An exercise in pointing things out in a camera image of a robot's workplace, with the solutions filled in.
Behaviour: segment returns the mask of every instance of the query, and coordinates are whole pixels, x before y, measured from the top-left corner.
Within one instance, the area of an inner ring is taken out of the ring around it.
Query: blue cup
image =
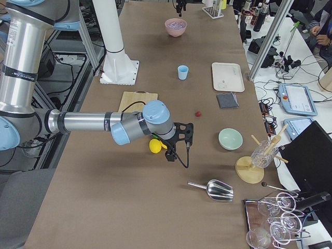
[[[185,80],[188,75],[189,68],[185,65],[178,66],[177,73],[180,80]]]

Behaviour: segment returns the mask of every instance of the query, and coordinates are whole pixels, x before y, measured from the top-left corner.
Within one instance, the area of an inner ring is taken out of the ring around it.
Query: scoop handle
[[[191,186],[194,186],[194,187],[198,187],[198,188],[202,188],[202,189],[206,189],[205,185],[198,184],[198,183],[188,182],[188,185],[191,185]]]

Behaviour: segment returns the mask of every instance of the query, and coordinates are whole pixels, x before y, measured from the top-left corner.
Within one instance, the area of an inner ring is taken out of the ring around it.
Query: white tray
[[[234,63],[212,63],[213,88],[224,92],[243,92],[241,68]]]

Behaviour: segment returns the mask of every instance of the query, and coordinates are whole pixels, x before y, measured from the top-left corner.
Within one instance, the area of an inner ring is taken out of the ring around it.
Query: blue tablet device
[[[318,115],[308,87],[280,84],[279,95],[286,112],[302,116]]]
[[[284,125],[288,124],[286,132],[291,140],[295,139],[302,131],[304,131],[312,122],[312,117],[288,118],[284,120]]]

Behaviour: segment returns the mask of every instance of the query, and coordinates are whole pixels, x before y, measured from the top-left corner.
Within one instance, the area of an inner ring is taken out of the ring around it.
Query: gray chair
[[[10,176],[0,196],[0,249],[23,247],[54,172],[42,169]]]

